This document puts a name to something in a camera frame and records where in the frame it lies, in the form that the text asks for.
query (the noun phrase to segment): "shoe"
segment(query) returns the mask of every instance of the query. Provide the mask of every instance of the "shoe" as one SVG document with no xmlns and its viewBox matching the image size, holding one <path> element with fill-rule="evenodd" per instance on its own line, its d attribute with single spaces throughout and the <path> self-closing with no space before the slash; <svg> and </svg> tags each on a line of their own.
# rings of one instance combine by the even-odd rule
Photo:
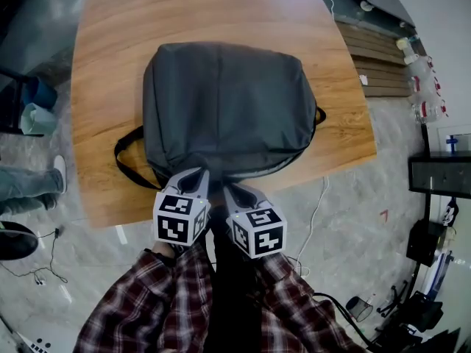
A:
<svg viewBox="0 0 471 353">
<path fill-rule="evenodd" d="M 57 206 L 57 200 L 54 194 L 45 193 L 44 195 L 41 195 L 39 197 L 43 200 L 43 204 L 46 210 L 54 209 Z"/>
<path fill-rule="evenodd" d="M 67 171 L 65 169 L 65 160 L 62 156 L 56 156 L 54 158 L 54 168 L 60 172 L 62 176 L 63 189 L 60 193 L 65 193 L 67 191 Z"/>
</svg>

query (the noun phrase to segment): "wall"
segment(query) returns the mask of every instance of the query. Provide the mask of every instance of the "wall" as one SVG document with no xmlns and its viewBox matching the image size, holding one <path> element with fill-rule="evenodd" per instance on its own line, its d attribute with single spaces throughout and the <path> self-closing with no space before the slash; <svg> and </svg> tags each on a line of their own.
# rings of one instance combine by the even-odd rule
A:
<svg viewBox="0 0 471 353">
<path fill-rule="evenodd" d="M 429 124 L 432 150 L 439 149 L 439 129 L 471 124 L 471 0 L 401 0 L 432 56 L 449 118 Z"/>
</svg>

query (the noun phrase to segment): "backpack handle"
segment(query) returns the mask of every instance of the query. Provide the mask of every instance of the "backpack handle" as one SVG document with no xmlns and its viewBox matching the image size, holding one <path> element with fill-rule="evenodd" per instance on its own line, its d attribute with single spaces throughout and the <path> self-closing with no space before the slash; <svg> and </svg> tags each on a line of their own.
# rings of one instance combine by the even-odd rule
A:
<svg viewBox="0 0 471 353">
<path fill-rule="evenodd" d="M 143 138 L 144 138 L 144 126 L 139 126 L 138 128 L 128 133 L 123 138 L 119 139 L 115 145 L 116 165 L 118 166 L 119 170 L 121 170 L 121 173 L 126 175 L 126 177 L 131 179 L 136 185 L 140 185 L 145 188 L 150 188 L 152 190 L 161 190 L 162 188 L 156 187 L 147 179 L 145 179 L 143 176 L 141 176 L 140 174 L 132 170 L 130 167 L 123 164 L 123 162 L 118 160 L 118 156 L 123 150 L 126 150 L 129 145 Z"/>
</svg>

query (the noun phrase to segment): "person's leg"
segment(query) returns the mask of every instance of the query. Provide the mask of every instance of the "person's leg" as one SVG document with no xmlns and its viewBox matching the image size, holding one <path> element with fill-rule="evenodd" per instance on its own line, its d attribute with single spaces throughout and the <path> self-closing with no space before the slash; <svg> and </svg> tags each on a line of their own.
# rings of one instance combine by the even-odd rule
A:
<svg viewBox="0 0 471 353">
<path fill-rule="evenodd" d="M 252 296 L 253 264 L 230 239 L 227 214 L 219 208 L 212 212 L 208 227 L 214 234 L 217 268 L 211 278 L 213 306 L 204 352 L 259 352 L 261 308 Z"/>
<path fill-rule="evenodd" d="M 46 210 L 56 206 L 56 198 L 53 193 L 45 193 L 36 197 L 13 198 L 0 202 L 0 215 L 9 213 L 11 215 L 29 212 L 41 207 Z"/>
<path fill-rule="evenodd" d="M 56 168 L 36 172 L 0 166 L 0 202 L 45 193 L 61 193 L 63 189 L 63 176 Z"/>
</svg>

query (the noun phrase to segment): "gray backpack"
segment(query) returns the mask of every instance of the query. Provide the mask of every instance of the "gray backpack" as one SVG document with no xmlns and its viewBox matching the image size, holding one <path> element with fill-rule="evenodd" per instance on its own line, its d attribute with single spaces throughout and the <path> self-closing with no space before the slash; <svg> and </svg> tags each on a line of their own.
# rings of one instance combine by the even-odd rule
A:
<svg viewBox="0 0 471 353">
<path fill-rule="evenodd" d="M 144 125 L 118 141 L 115 157 L 147 188 L 156 187 L 118 160 L 135 140 L 144 138 L 161 187 L 198 166 L 212 180 L 237 182 L 293 162 L 325 120 L 296 57 L 228 43 L 160 46 L 144 74 L 143 102 Z"/>
</svg>

